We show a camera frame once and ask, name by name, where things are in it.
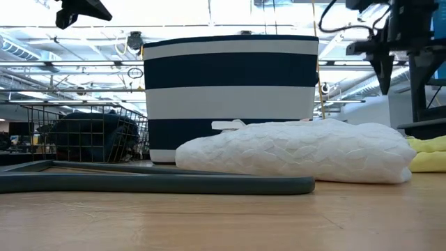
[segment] navy and white striped basket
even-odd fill
[[[151,159],[220,133],[212,121],[313,117],[318,38],[247,35],[181,38],[144,45]]]

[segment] white stripe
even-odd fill
[[[310,119],[314,87],[200,86],[146,91],[149,119]]]
[[[144,48],[144,60],[168,56],[211,53],[276,52],[318,54],[318,41],[312,40],[225,40],[178,43]]]
[[[175,150],[150,150],[152,162],[175,163]]]

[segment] wooden table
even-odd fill
[[[446,174],[303,196],[0,195],[0,250],[446,250]]]

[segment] wire basket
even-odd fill
[[[90,112],[62,114],[60,104],[27,104],[33,160],[127,162],[148,153],[148,119],[120,105],[76,104]]]

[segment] white pillow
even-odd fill
[[[313,176],[320,181],[403,183],[416,152],[396,130],[334,119],[261,123],[193,139],[176,150],[181,169]]]

